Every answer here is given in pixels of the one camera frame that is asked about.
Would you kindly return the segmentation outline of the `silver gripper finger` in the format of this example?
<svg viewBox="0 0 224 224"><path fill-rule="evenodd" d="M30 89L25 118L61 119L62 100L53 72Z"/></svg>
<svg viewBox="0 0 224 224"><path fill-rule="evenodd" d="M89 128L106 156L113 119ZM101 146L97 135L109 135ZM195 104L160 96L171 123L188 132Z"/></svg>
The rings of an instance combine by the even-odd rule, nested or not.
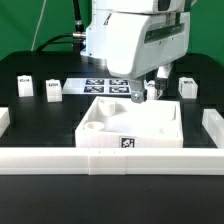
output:
<svg viewBox="0 0 224 224"><path fill-rule="evenodd" d="M171 65L164 65L158 68L158 72L155 78L155 87L157 90L164 91L168 87L171 70Z"/></svg>
<svg viewBox="0 0 224 224"><path fill-rule="evenodd" d="M129 81L131 89L131 100L134 103L142 103L146 100L146 89L144 82L140 79Z"/></svg>

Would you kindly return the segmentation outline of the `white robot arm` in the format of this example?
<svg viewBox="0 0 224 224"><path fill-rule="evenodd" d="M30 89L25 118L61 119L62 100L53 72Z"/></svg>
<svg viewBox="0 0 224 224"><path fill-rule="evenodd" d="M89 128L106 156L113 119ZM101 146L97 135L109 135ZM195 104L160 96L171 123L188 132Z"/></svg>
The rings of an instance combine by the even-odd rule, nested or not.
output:
<svg viewBox="0 0 224 224"><path fill-rule="evenodd" d="M92 0L84 61L126 79L131 99L146 100L146 75L167 88L172 62L184 56L190 33L191 0Z"/></svg>

